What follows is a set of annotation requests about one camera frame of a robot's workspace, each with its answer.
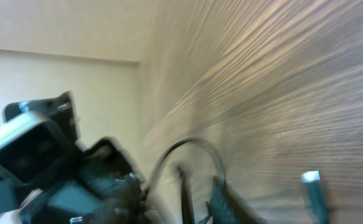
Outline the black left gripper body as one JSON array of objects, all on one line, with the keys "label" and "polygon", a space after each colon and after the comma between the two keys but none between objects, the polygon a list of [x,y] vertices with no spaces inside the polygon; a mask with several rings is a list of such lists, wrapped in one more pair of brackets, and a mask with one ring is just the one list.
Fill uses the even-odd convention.
[{"label": "black left gripper body", "polygon": [[123,153],[108,138],[86,151],[77,145],[72,96],[10,103],[4,123],[35,111],[54,120],[75,146],[74,162],[50,185],[17,185],[39,195],[21,209],[22,223],[137,223],[141,213],[141,182]]}]

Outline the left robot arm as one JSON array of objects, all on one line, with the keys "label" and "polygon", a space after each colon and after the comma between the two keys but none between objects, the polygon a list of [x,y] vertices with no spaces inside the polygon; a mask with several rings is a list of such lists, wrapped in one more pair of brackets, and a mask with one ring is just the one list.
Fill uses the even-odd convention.
[{"label": "left robot arm", "polygon": [[3,113],[0,223],[138,223],[139,177],[111,140],[78,146],[70,93]]}]

